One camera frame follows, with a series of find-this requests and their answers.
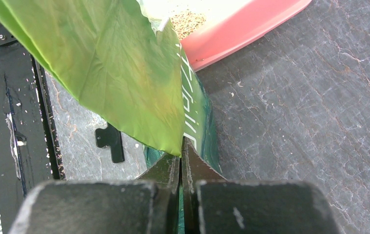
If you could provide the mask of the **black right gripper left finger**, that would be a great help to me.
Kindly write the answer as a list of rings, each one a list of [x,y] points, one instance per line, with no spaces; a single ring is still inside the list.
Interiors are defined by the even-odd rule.
[[[12,234],[175,234],[180,159],[164,155],[135,180],[51,181],[23,202]]]

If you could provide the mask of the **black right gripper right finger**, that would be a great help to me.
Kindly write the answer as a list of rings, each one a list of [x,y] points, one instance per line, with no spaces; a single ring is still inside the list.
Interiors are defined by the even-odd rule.
[[[337,234],[330,205],[299,180],[227,180],[182,144],[184,231],[187,234]]]

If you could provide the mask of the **green cat litter bag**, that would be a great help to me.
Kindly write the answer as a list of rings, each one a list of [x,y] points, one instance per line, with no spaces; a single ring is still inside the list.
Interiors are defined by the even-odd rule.
[[[159,10],[153,0],[0,0],[0,22],[80,105],[142,143],[148,165],[180,156],[186,137],[220,171],[210,99]]]

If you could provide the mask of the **black bag clip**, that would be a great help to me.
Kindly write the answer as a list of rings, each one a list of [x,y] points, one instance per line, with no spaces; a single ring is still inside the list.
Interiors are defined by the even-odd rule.
[[[96,146],[99,148],[109,147],[113,163],[125,161],[121,132],[107,122],[106,128],[95,129]]]

